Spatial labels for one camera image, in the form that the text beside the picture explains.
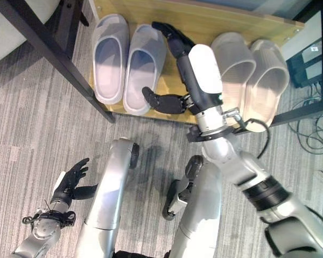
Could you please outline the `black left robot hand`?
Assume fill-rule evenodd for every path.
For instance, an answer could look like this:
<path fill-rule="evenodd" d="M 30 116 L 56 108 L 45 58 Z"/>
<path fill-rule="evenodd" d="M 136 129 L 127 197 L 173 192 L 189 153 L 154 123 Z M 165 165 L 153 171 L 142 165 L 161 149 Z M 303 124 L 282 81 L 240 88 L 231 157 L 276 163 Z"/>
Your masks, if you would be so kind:
<path fill-rule="evenodd" d="M 65 173 L 61 182 L 53 192 L 50 203 L 64 202 L 70 207 L 72 200 L 84 200 L 94 197 L 97 184 L 79 187 L 80 179 L 86 176 L 89 158 L 82 159 Z"/>

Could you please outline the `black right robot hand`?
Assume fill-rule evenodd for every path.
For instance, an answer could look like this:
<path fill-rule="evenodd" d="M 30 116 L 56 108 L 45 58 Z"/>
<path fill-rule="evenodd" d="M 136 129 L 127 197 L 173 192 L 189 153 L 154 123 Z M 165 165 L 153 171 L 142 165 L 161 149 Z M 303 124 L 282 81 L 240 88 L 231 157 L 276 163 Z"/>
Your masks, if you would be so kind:
<path fill-rule="evenodd" d="M 222 105 L 222 81 L 213 50 L 195 44 L 168 23 L 154 21 L 152 27 L 166 38 L 187 94 L 158 95 L 144 87 L 142 94 L 147 103 L 160 113 L 181 114 L 188 109 L 193 115 Z"/>

